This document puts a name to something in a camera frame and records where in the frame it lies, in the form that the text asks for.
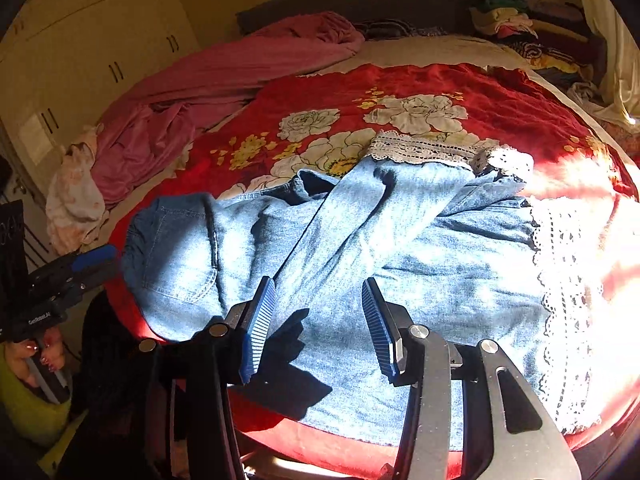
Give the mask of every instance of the lace trim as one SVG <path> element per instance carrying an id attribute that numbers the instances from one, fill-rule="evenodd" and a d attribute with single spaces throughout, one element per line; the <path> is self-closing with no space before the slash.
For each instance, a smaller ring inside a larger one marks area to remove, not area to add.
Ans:
<path id="1" fill-rule="evenodd" d="M 536 226 L 534 263 L 545 295 L 545 369 L 541 400 L 563 434 L 600 421 L 603 406 L 589 398 L 593 375 L 591 311 L 604 302 L 595 277 L 597 237 L 585 231 L 588 218 L 581 201 L 569 198 L 532 200 Z"/>
<path id="2" fill-rule="evenodd" d="M 399 134 L 393 130 L 380 132 L 370 142 L 366 155 L 375 160 L 390 159 L 398 163 L 424 164 L 441 162 L 462 166 L 475 174 L 496 169 L 526 181 L 533 168 L 528 153 L 520 153 L 510 146 L 499 146 L 496 140 L 480 140 L 460 146 Z"/>

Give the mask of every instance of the red floral blanket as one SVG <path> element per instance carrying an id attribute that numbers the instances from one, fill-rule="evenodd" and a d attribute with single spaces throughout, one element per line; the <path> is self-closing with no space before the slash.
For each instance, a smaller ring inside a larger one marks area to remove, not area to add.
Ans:
<path id="1" fill-rule="evenodd" d="M 546 89 L 520 71 L 476 66 L 431 65 L 424 68 L 365 65 L 347 74 L 290 76 L 267 85 L 242 114 L 220 131 L 199 138 L 185 171 L 162 182 L 117 225 L 111 242 L 122 248 L 133 214 L 159 195 L 210 192 L 228 198 L 276 186 L 300 168 L 335 176 L 346 174 L 381 130 L 397 130 L 444 144 L 508 144 L 534 159 L 533 178 L 524 195 L 567 196 L 586 200 L 601 236 L 604 297 L 612 311 L 628 294 L 638 272 L 625 252 L 621 211 L 636 205 L 636 190 L 613 150 Z M 613 226 L 616 236 L 611 236 Z M 154 336 L 121 280 L 107 286 L 121 322 L 136 336 Z M 638 374 L 607 391 L 603 423 L 567 437 L 572 446 L 593 440 L 622 418 L 640 392 Z M 283 419 L 234 396 L 236 425 L 273 449 L 305 462 L 360 478 L 377 478 L 393 463 L 396 450 L 337 437 Z M 451 453 L 450 475 L 459 473 L 460 454 Z"/>

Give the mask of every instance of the white curtain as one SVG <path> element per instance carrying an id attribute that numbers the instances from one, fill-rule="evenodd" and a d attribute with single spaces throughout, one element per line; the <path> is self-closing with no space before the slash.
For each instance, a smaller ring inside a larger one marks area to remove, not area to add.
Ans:
<path id="1" fill-rule="evenodd" d="M 588 111 L 640 133 L 640 50 L 610 0 L 582 0 L 582 5 L 591 31 L 607 40 L 607 73 L 599 88 L 606 107 Z"/>

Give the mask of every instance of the shirt pocket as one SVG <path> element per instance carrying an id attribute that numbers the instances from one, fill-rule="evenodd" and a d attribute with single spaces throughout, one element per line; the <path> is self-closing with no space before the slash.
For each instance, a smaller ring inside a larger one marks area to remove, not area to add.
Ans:
<path id="1" fill-rule="evenodd" d="M 207 216 L 164 210 L 147 255 L 143 287 L 185 303 L 208 293 L 218 272 L 217 242 Z"/>

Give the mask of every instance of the hand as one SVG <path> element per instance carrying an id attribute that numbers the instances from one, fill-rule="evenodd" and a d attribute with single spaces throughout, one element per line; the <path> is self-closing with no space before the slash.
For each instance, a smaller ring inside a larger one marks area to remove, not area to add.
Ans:
<path id="1" fill-rule="evenodd" d="M 49 367 L 51 372 L 60 370 L 65 365 L 65 349 L 62 344 L 62 334 L 58 327 L 49 328 L 44 333 L 45 347 L 40 354 L 40 362 Z M 25 359 L 32 357 L 38 351 L 35 341 L 22 341 L 21 343 L 6 343 L 4 346 L 4 358 L 10 370 L 21 381 L 33 388 L 38 387 L 36 378 L 29 370 Z"/>

